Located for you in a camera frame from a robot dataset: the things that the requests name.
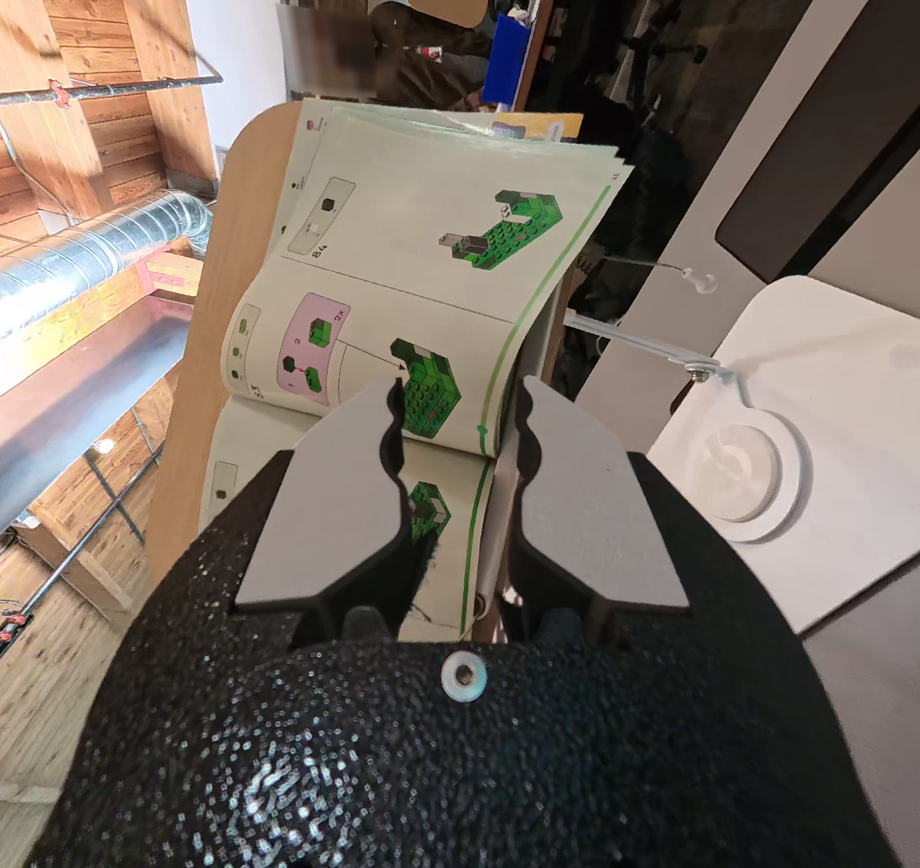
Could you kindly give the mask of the blue plastic bin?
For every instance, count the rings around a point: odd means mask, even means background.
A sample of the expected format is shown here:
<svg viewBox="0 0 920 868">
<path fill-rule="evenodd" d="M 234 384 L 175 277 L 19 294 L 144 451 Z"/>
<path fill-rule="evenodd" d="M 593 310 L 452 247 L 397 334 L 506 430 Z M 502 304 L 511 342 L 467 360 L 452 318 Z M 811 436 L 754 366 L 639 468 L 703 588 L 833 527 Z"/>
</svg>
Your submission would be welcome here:
<svg viewBox="0 0 920 868">
<path fill-rule="evenodd" d="M 482 87 L 485 104 L 511 106 L 516 98 L 531 30 L 506 14 L 498 15 L 489 63 Z"/>
</svg>

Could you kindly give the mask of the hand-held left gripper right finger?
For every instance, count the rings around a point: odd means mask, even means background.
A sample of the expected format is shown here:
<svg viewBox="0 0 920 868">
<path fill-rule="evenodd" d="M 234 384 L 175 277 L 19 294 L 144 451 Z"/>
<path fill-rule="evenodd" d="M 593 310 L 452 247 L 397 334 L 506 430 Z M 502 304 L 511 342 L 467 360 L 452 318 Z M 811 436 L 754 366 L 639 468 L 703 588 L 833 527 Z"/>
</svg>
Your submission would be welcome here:
<svg viewBox="0 0 920 868">
<path fill-rule="evenodd" d="M 511 643 L 571 618 L 589 643 L 618 612 L 685 615 L 691 606 L 636 471 L 617 437 L 536 376 L 520 381 L 520 477 L 508 539 Z"/>
</svg>

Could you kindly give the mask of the grey desk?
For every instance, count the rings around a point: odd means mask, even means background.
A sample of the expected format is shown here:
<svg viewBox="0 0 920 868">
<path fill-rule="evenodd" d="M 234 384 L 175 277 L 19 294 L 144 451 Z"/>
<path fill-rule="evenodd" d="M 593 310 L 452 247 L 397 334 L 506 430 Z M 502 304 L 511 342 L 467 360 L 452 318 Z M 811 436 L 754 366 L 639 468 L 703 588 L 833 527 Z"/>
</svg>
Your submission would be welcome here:
<svg viewBox="0 0 920 868">
<path fill-rule="evenodd" d="M 651 276 L 625 333 L 715 356 L 788 277 L 918 320 L 918 0 L 811 0 L 666 246 L 718 279 Z M 611 342 L 577 401 L 648 454 L 683 368 Z M 918 866 L 918 553 L 799 634 L 904 866 Z"/>
</svg>

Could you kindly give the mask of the flat grey metal duct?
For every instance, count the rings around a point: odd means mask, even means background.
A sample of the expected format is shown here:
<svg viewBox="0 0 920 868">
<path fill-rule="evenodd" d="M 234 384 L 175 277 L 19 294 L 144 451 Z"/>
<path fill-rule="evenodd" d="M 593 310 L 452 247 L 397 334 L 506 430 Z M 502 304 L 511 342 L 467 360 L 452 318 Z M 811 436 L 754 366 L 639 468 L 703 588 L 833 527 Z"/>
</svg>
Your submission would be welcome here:
<svg viewBox="0 0 920 868">
<path fill-rule="evenodd" d="M 1 529 L 182 358 L 192 306 L 133 304 L 1 399 Z"/>
</svg>

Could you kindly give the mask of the wooden book stand board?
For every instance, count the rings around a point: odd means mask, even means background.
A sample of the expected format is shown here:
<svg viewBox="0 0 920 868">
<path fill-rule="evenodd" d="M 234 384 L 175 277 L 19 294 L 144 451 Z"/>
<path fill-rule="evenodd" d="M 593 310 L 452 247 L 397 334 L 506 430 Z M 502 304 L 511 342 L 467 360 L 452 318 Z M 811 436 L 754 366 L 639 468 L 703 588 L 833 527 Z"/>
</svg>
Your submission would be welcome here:
<svg viewBox="0 0 920 868">
<path fill-rule="evenodd" d="M 199 532 L 213 433 L 229 398 L 222 376 L 224 334 L 265 260 L 300 115 L 299 102 L 258 115 L 224 161 L 146 532 L 155 587 Z"/>
</svg>

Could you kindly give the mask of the silver round ventilation duct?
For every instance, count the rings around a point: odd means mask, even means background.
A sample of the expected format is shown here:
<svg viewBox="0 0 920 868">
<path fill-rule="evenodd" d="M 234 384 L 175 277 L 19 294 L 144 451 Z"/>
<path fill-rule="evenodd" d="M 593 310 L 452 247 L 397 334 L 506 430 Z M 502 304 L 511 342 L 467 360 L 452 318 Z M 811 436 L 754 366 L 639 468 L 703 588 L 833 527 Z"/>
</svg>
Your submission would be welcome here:
<svg viewBox="0 0 920 868">
<path fill-rule="evenodd" d="M 211 207 L 160 189 L 1 258 L 1 338 L 20 332 L 147 256 L 185 238 L 203 256 Z"/>
</svg>

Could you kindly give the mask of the thin metal ceiling pipe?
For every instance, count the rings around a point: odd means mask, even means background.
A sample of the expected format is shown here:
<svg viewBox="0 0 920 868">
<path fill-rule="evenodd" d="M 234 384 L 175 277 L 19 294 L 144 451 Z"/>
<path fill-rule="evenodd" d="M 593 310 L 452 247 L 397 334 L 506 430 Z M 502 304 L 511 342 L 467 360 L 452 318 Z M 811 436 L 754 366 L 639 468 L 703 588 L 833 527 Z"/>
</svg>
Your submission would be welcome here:
<svg viewBox="0 0 920 868">
<path fill-rule="evenodd" d="M 78 81 L 75 85 L 64 85 L 58 80 L 49 80 L 48 87 L 45 89 L 2 92 L 1 107 L 52 103 L 63 110 L 68 110 L 73 102 L 97 101 L 150 92 L 176 91 L 185 88 L 201 88 L 220 85 L 223 82 L 224 79 L 219 73 L 204 77 L 163 77 L 157 80 L 135 80 L 117 84 Z"/>
</svg>

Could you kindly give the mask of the toy brick instruction booklet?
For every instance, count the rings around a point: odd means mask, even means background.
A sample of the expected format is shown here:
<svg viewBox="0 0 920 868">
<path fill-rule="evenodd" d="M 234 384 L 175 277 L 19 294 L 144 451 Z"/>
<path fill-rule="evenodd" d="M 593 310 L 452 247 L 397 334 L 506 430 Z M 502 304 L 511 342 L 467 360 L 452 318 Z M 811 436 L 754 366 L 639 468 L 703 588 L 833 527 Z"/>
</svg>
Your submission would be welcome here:
<svg viewBox="0 0 920 868">
<path fill-rule="evenodd" d="M 503 138 L 484 115 L 303 102 L 268 252 L 221 357 L 200 529 L 268 460 L 383 377 L 400 473 L 436 552 L 400 639 L 465 639 L 525 340 L 633 166 L 616 147 Z"/>
</svg>

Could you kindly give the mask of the white book stand base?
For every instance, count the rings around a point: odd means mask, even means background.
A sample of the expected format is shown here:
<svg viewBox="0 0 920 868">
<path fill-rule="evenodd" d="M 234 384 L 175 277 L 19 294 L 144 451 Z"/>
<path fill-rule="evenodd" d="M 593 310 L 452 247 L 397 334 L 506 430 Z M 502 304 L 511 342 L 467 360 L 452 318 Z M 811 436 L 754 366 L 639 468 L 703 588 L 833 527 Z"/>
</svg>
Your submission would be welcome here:
<svg viewBox="0 0 920 868">
<path fill-rule="evenodd" d="M 715 359 L 648 458 L 803 634 L 918 553 L 918 320 L 788 277 Z"/>
</svg>

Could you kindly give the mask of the yellow box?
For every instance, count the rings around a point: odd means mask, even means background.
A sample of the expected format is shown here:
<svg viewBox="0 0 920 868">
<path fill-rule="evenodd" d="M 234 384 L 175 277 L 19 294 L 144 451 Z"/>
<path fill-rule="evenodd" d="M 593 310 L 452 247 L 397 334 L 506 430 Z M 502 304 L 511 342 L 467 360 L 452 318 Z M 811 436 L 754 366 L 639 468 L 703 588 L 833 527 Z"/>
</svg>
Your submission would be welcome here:
<svg viewBox="0 0 920 868">
<path fill-rule="evenodd" d="M 583 115 L 580 113 L 501 112 L 492 120 L 489 135 L 496 138 L 575 143 L 581 131 L 582 120 Z"/>
</svg>

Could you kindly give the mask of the wooden-edged table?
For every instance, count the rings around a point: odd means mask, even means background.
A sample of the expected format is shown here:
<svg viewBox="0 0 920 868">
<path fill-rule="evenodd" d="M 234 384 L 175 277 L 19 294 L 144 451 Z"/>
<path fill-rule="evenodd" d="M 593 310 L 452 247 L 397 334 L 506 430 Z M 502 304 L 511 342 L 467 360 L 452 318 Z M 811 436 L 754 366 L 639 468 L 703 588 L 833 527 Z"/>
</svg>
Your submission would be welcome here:
<svg viewBox="0 0 920 868">
<path fill-rule="evenodd" d="M 541 59 L 547 29 L 553 15 L 554 2 L 555 0 L 532 0 L 530 36 L 512 104 L 512 111 L 515 113 L 522 113 L 526 108 L 535 78 L 535 70 Z"/>
</svg>

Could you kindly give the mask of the thin page holder rod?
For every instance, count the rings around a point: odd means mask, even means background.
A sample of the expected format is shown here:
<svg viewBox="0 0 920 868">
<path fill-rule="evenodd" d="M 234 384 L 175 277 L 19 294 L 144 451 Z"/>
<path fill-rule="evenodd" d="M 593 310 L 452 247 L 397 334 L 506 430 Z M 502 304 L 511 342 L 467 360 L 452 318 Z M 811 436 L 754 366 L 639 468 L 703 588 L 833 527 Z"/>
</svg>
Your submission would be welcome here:
<svg viewBox="0 0 920 868">
<path fill-rule="evenodd" d="M 623 255 L 604 254 L 603 258 L 606 261 L 617 264 L 627 264 L 631 266 L 646 267 L 649 269 L 659 268 L 671 270 L 682 276 L 682 278 L 687 283 L 691 284 L 696 289 L 696 292 L 701 296 L 712 294 L 716 291 L 719 285 L 716 276 L 710 274 L 700 274 L 691 267 L 681 267 L 674 264 L 663 264 L 658 261 L 638 259 Z"/>
</svg>

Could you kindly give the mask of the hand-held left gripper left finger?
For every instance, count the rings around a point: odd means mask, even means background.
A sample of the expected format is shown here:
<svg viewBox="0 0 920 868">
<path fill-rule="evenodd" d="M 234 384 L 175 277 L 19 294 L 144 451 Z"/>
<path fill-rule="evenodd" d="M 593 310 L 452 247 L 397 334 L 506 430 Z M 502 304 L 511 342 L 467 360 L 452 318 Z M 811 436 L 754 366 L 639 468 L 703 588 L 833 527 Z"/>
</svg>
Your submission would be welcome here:
<svg viewBox="0 0 920 868">
<path fill-rule="evenodd" d="M 371 382 L 293 449 L 234 598 L 238 613 L 295 612 L 293 647 L 397 641 L 438 534 L 415 535 L 402 380 Z"/>
</svg>

